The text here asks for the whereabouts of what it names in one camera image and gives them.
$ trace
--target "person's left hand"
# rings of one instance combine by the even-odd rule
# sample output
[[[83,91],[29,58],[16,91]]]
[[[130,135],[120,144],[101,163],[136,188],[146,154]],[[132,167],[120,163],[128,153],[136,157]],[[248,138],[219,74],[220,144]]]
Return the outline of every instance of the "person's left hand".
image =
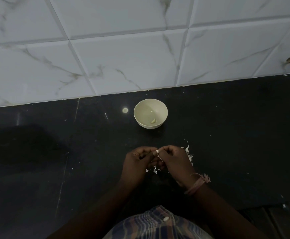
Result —
[[[149,163],[154,159],[157,148],[139,147],[126,154],[120,182],[128,189],[135,189],[145,177]]]

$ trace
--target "plaid shirt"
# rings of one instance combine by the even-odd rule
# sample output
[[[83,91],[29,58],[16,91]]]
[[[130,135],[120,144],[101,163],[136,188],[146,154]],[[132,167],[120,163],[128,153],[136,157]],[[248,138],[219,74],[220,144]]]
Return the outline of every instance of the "plaid shirt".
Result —
[[[211,239],[194,223],[174,215],[161,205],[131,216],[114,226],[103,239]]]

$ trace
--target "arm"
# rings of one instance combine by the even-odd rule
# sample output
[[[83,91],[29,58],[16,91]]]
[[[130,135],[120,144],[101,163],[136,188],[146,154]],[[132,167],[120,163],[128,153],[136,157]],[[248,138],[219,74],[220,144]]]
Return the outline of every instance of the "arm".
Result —
[[[111,229],[131,192],[143,181],[146,168],[154,158],[153,151],[156,149],[140,147],[129,152],[118,184],[102,196],[90,212],[74,217],[47,239],[102,238]]]
[[[182,148],[162,147],[159,149],[159,156],[174,179],[185,188],[191,188],[199,179],[199,176],[192,175],[196,173],[195,169]],[[216,238],[268,239],[206,184],[203,184],[193,196]]]

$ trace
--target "pink thread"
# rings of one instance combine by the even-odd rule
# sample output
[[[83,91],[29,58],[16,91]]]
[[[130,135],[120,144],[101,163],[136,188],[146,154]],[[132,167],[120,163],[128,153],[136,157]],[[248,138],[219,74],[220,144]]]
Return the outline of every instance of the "pink thread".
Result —
[[[207,174],[198,174],[200,176],[200,178],[195,182],[195,184],[185,192],[185,194],[188,195],[193,195],[194,193],[196,193],[196,191],[204,184],[204,183],[208,183],[210,182],[210,178],[208,177]]]

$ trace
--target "person's right hand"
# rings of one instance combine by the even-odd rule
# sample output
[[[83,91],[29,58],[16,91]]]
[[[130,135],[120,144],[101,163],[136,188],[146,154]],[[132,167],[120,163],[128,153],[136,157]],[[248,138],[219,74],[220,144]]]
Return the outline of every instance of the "person's right hand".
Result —
[[[159,149],[159,156],[166,164],[172,177],[187,189],[192,187],[199,178],[192,175],[196,172],[184,149],[173,145],[164,146]]]

